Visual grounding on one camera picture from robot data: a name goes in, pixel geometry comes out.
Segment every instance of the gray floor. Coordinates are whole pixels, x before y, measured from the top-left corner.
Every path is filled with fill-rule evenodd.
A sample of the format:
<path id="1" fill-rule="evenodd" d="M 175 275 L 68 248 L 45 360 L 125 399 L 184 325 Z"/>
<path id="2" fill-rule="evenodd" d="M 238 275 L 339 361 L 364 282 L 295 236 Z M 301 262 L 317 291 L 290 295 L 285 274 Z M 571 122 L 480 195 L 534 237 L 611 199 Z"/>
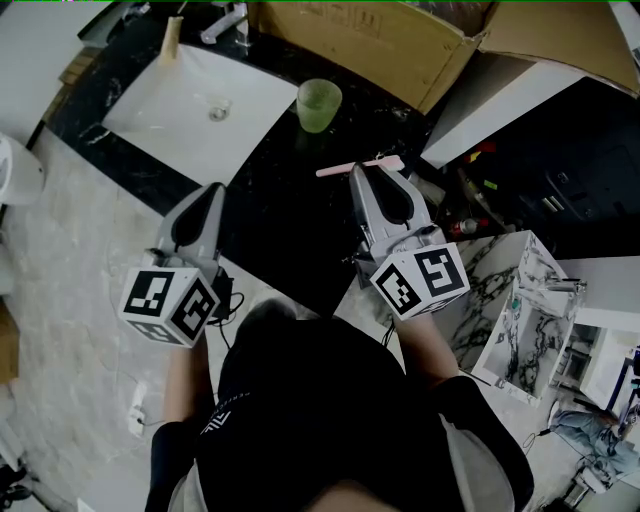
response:
<path id="1" fill-rule="evenodd" d="M 28 462 L 55 493 L 70 503 L 109 461 L 128 457 L 146 481 L 155 428 L 129 433 L 126 415 L 134 389 L 147 385 L 147 422 L 160 418 L 168 354 L 146 343 L 116 319 L 123 278 L 154 241 L 160 217 L 116 186 L 45 130 L 34 153 L 46 170 L 37 204 L 9 208 L 3 236 L 17 273 L 7 304 L 21 331 L 20 378 L 11 385 L 17 412 L 10 424 Z M 274 293 L 230 262 L 234 287 L 246 296 L 236 322 Z M 353 296 L 338 314 L 380 339 L 384 327 Z M 226 347 L 208 332 L 212 380 L 217 383 Z M 400 358 L 397 339 L 391 351 Z M 514 438 L 545 428 L 553 400 L 533 409 L 499 391 L 483 393 Z M 536 441 L 529 454 L 536 478 L 531 508 L 561 493 L 578 456 L 556 436 Z"/>

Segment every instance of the marble countertop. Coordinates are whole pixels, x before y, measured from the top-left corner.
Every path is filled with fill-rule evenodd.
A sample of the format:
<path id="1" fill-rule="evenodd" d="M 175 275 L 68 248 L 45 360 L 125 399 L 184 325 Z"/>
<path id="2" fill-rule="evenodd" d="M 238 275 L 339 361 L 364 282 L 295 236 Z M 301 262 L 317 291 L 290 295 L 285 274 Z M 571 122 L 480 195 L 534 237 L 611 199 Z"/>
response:
<path id="1" fill-rule="evenodd" d="M 158 55 L 164 25 L 132 23 L 80 78 L 49 123 L 66 144 L 132 195 L 164 215 L 197 187 L 102 126 L 102 120 Z M 343 103 L 322 134 L 304 132 L 289 109 L 253 151 L 228 187 L 220 245 L 246 271 L 321 315 L 331 315 L 355 271 L 359 231 L 347 175 L 315 171 L 379 155 L 418 162 L 432 123 L 367 80 L 315 54 L 257 35 L 248 52 L 225 34 L 210 51 L 299 84 L 321 77 L 336 83 Z M 203 47 L 195 34 L 181 42 Z"/>
<path id="2" fill-rule="evenodd" d="M 470 292 L 434 314 L 461 369 L 536 405 L 578 310 L 575 293 L 544 289 L 566 274 L 531 231 L 458 244 Z"/>

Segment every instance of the cable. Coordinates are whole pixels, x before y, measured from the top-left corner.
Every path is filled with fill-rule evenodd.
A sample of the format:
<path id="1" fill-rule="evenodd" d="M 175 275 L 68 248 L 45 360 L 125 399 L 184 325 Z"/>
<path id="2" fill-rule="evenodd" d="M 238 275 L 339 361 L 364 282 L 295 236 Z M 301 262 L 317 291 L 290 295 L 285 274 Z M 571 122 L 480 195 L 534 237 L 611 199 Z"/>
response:
<path id="1" fill-rule="evenodd" d="M 222 341 L 224 341 L 224 344 L 227 346 L 227 350 L 231 350 L 231 345 L 229 345 L 229 342 L 227 341 L 227 337 L 224 335 L 223 327 L 225 327 L 226 325 L 229 325 L 236 319 L 236 317 L 238 316 L 237 314 L 238 309 L 240 309 L 242 304 L 244 304 L 244 293 L 242 292 L 232 293 L 231 297 L 229 298 L 229 302 L 231 302 L 231 298 L 233 298 L 234 295 L 239 296 L 240 301 L 229 310 L 229 318 L 227 318 L 226 320 L 222 318 L 216 318 L 215 320 L 211 320 L 207 324 L 207 325 L 213 325 L 214 327 L 218 327 L 220 329 L 220 336 L 222 337 Z"/>
<path id="2" fill-rule="evenodd" d="M 389 346 L 389 342 L 391 341 L 391 336 L 393 335 L 395 330 L 396 330 L 396 326 L 392 321 L 391 325 L 387 329 L 387 332 L 384 333 L 384 336 L 382 337 L 382 340 L 380 341 L 380 344 L 383 347 L 387 348 Z"/>

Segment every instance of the cloth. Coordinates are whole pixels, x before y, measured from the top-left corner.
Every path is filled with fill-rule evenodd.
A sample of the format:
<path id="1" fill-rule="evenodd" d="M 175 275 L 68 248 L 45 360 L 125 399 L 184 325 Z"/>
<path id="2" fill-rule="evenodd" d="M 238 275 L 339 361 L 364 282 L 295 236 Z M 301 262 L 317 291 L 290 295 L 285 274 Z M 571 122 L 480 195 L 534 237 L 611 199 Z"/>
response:
<path id="1" fill-rule="evenodd" d="M 588 448 L 595 457 L 596 469 L 604 473 L 606 481 L 640 469 L 634 445 L 617 437 L 595 414 L 559 411 L 551 421 L 551 430 Z"/>
<path id="2" fill-rule="evenodd" d="M 301 510 L 341 481 L 407 511 L 480 512 L 470 503 L 491 496 L 507 504 L 492 512 L 519 511 L 533 492 L 524 454 L 474 381 L 427 392 L 341 320 L 296 321 L 273 305 L 252 312 L 218 396 L 208 421 L 157 431 L 147 511 Z"/>

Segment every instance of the black t-shirt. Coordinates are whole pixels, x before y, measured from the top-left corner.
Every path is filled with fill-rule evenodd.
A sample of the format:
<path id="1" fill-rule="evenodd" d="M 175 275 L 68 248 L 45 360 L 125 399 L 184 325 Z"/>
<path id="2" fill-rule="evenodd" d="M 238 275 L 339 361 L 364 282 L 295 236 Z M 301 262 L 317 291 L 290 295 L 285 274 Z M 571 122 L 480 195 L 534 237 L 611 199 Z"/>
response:
<path id="1" fill-rule="evenodd" d="M 167 510 L 194 459 L 210 511 L 301 510 L 342 480 L 400 510 L 464 510 L 439 414 L 489 448 L 516 510 L 531 497 L 526 458 L 473 380 L 426 391 L 339 320 L 271 322 L 242 334 L 211 416 L 155 434 L 147 511 Z"/>

